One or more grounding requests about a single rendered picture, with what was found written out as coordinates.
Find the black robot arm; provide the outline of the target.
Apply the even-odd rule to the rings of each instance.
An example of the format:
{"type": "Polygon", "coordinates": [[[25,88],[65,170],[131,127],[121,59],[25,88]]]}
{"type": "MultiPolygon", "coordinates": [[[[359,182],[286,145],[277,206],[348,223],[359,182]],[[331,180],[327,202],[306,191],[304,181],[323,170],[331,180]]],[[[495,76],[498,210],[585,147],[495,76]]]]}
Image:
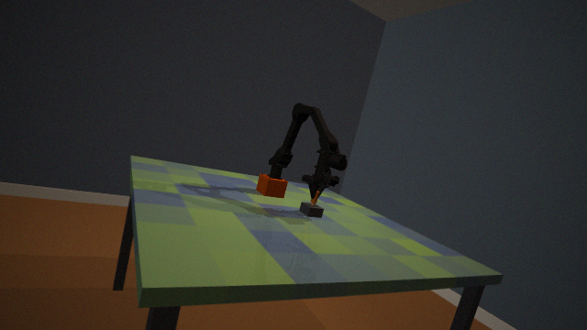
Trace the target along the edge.
{"type": "MultiPolygon", "coordinates": [[[[269,159],[271,173],[270,175],[267,174],[267,176],[273,179],[282,180],[282,168],[287,168],[288,164],[291,162],[293,157],[291,149],[293,147],[294,141],[301,125],[309,116],[312,117],[316,126],[316,130],[319,134],[319,144],[321,149],[317,151],[317,153],[320,153],[317,164],[328,166],[339,171],[343,171],[347,168],[348,163],[346,155],[340,154],[338,141],[328,130],[327,124],[322,117],[321,110],[319,108],[297,103],[293,107],[292,116],[293,121],[289,127],[282,146],[276,151],[274,156],[269,159]]],[[[322,180],[322,178],[327,183],[327,185],[331,185],[333,187],[339,183],[340,179],[338,176],[332,176],[331,171],[328,173],[323,171],[319,177],[319,180],[322,180]]]]}

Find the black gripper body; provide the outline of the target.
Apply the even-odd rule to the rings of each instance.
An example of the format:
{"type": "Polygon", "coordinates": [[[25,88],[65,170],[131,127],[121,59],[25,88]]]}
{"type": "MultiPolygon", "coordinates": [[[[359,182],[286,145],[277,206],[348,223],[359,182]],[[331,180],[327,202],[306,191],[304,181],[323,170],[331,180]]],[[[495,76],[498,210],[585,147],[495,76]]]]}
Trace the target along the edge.
{"type": "Polygon", "coordinates": [[[331,171],[331,169],[328,166],[323,166],[320,164],[315,165],[315,168],[316,168],[315,174],[312,174],[312,176],[304,175],[302,177],[302,181],[310,183],[310,184],[314,184],[314,185],[319,185],[319,183],[323,184],[323,185],[327,185],[327,183],[323,180],[323,178],[322,178],[322,180],[319,180],[319,177],[323,171],[328,173],[329,171],[331,171]]]}

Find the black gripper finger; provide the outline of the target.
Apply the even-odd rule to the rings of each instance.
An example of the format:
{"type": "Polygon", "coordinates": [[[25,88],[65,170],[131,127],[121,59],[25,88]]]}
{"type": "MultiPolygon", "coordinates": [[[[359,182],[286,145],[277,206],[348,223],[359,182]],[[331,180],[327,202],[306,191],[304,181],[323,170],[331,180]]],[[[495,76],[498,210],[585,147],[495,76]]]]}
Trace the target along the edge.
{"type": "Polygon", "coordinates": [[[319,191],[318,198],[319,198],[320,194],[322,193],[322,191],[324,191],[327,187],[329,187],[327,185],[323,185],[323,184],[320,184],[320,183],[319,183],[319,185],[320,185],[320,187],[317,189],[319,191]]]}
{"type": "Polygon", "coordinates": [[[308,186],[309,186],[309,190],[310,190],[310,194],[311,194],[311,199],[314,199],[316,196],[316,191],[320,187],[320,185],[314,185],[314,184],[308,183],[308,186]]]}

